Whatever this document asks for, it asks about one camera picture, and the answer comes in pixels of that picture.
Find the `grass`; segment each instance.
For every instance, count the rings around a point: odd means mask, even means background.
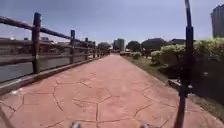
[[[146,58],[139,58],[138,60],[135,60],[132,57],[124,57],[124,58],[129,60],[131,63],[138,66],[139,68],[143,69],[147,73],[157,77],[162,82],[164,83],[167,82],[168,78],[158,71],[158,69],[161,68],[162,66],[150,66],[149,65],[150,60]],[[200,105],[204,110],[208,111],[209,113],[211,113],[224,123],[224,106],[213,100],[199,97],[197,95],[191,95],[189,96],[189,99],[194,103]]]
[[[134,65],[138,66],[139,68],[143,69],[147,73],[155,76],[160,81],[164,83],[167,82],[168,80],[167,77],[158,71],[158,69],[161,68],[162,66],[150,66],[149,65],[150,60],[143,57],[139,58],[138,60],[135,60],[132,57],[124,57],[124,58],[133,63]]]

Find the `wooden fence post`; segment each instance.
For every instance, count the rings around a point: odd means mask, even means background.
[[[96,42],[93,42],[93,58],[96,58]]]
[[[71,55],[70,64],[74,63],[74,57],[75,57],[74,42],[75,42],[75,30],[71,30],[70,46],[72,46],[72,48],[70,49],[70,55]]]
[[[41,27],[41,14],[35,13],[32,29],[32,56],[34,57],[32,65],[34,74],[38,74],[40,72],[40,62],[39,62],[40,27]]]
[[[85,38],[86,50],[85,50],[85,60],[88,60],[88,38]]]

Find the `river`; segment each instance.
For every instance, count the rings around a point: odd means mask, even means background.
[[[74,61],[82,61],[84,57],[75,57]],[[69,58],[52,59],[40,61],[40,70],[46,70],[56,66],[62,66],[69,64]],[[16,65],[8,65],[0,67],[0,82],[15,79],[24,75],[31,74],[33,72],[32,63],[21,63]]]

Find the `green shrub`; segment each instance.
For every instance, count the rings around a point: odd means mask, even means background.
[[[139,53],[139,52],[133,53],[132,57],[133,57],[133,59],[138,60],[141,57],[141,53]]]
[[[184,58],[185,45],[167,45],[161,48],[161,63],[179,65]]]
[[[161,51],[151,52],[151,63],[150,65],[159,65],[160,64]]]

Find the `brick walkway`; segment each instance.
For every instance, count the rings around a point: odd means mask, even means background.
[[[14,128],[69,128],[73,121],[83,128],[138,128],[144,122],[172,128],[178,103],[175,90],[110,55],[2,96],[0,105]],[[0,115],[5,128],[7,118]],[[223,128],[189,100],[183,124]]]

